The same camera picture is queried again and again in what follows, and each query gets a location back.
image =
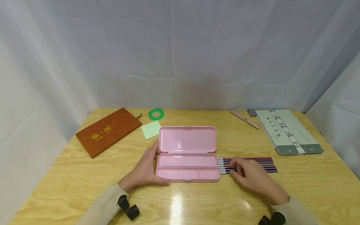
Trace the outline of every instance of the pale green sticky note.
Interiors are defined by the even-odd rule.
[[[148,123],[141,127],[146,140],[149,138],[155,137],[156,135],[159,135],[160,128],[161,128],[161,125],[158,120]]]

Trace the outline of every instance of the gray eraser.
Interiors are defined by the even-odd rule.
[[[248,113],[251,117],[255,117],[256,116],[256,112],[254,109],[248,109]]]

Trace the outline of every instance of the wall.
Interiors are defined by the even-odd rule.
[[[0,224],[96,107],[306,111],[359,52],[359,7],[0,1]]]
[[[306,116],[360,178],[360,54]]]

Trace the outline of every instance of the pencil box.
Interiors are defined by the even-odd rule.
[[[156,175],[177,182],[216,182],[220,179],[216,128],[164,126],[159,130]]]

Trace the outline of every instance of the human hand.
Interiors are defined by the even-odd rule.
[[[229,166],[233,167],[235,164],[237,164],[237,172],[230,171],[230,176],[243,187],[267,196],[275,205],[284,204],[289,201],[289,195],[280,185],[271,179],[259,163],[235,156],[230,161]]]
[[[124,191],[130,193],[134,187],[147,184],[170,185],[167,179],[156,176],[154,172],[153,162],[160,153],[158,147],[159,140],[151,148],[146,148],[134,169],[117,183]]]

